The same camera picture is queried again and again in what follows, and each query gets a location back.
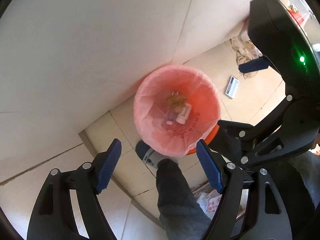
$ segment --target trash can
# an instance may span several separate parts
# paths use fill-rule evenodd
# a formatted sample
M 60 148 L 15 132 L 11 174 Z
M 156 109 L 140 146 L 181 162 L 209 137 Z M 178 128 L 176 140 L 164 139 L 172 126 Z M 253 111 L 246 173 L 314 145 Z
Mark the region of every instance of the trash can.
M 168 95 L 182 93 L 192 106 L 185 124 L 163 125 Z M 202 71 L 169 65 L 147 76 L 134 98 L 134 122 L 142 140 L 163 155 L 182 157 L 193 153 L 200 139 L 212 137 L 221 117 L 218 90 Z

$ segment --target white wall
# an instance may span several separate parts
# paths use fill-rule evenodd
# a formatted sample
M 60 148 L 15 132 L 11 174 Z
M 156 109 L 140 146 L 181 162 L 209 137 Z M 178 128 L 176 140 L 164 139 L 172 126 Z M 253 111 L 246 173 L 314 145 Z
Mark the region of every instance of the white wall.
M 239 34 L 251 0 L 192 0 L 173 62 L 185 62 Z
M 81 143 L 150 71 L 226 39 L 249 1 L 13 0 L 0 19 L 0 181 Z

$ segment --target tiled floor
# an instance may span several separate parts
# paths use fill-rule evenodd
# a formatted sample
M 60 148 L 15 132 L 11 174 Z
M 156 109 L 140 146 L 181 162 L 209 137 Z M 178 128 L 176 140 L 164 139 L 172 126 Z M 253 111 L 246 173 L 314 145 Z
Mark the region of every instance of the tiled floor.
M 238 71 L 236 53 L 229 41 L 194 57 L 186 65 L 204 71 L 212 79 L 219 90 L 224 120 L 255 125 L 285 97 L 284 82 L 272 68 L 244 79 Z M 239 79 L 234 99 L 224 94 L 231 75 Z M 140 136 L 133 122 L 133 97 L 104 114 L 85 131 L 98 152 L 105 151 L 114 138 L 121 140 L 123 150 L 114 175 L 145 209 L 158 218 L 156 170 L 144 165 L 134 151 Z M 192 189 L 206 182 L 196 155 L 180 158 L 179 166 Z
M 161 227 L 131 204 L 121 240 L 141 239 L 168 240 L 166 232 Z

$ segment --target plastic bag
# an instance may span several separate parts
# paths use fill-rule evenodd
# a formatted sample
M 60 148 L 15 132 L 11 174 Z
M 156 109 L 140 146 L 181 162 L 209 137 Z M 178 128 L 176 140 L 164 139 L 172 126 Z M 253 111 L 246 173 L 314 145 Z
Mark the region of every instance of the plastic bag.
M 200 205 L 204 214 L 212 219 L 218 208 L 221 197 L 222 195 L 214 189 L 210 193 L 201 193 L 197 199 L 197 203 Z
M 163 121 L 172 91 L 181 92 L 192 110 L 185 124 Z M 142 140 L 163 155 L 181 157 L 205 139 L 221 116 L 218 90 L 211 79 L 195 68 L 170 65 L 142 82 L 133 105 L 134 122 Z

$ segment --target cloth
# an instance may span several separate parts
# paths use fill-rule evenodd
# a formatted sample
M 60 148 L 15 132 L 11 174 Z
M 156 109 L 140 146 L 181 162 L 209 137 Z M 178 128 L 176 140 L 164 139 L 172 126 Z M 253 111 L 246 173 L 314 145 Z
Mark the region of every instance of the cloth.
M 200 240 L 211 220 L 196 202 L 177 163 L 162 160 L 156 175 L 160 221 L 169 240 Z
M 289 163 L 300 174 L 314 206 L 320 203 L 320 158 L 312 152 L 300 154 L 289 159 Z
M 239 66 L 240 64 L 247 63 L 248 61 L 257 58 L 257 56 L 253 56 L 241 43 L 241 41 L 238 39 L 238 37 L 233 37 L 230 39 L 231 41 L 231 46 L 233 50 L 236 51 L 236 62 L 237 65 Z M 251 41 L 247 41 L 248 46 L 251 48 L 254 45 L 252 44 Z M 250 72 L 250 73 L 245 73 L 243 74 L 243 77 L 245 79 L 247 78 L 252 78 L 257 75 L 258 71 L 255 72 Z

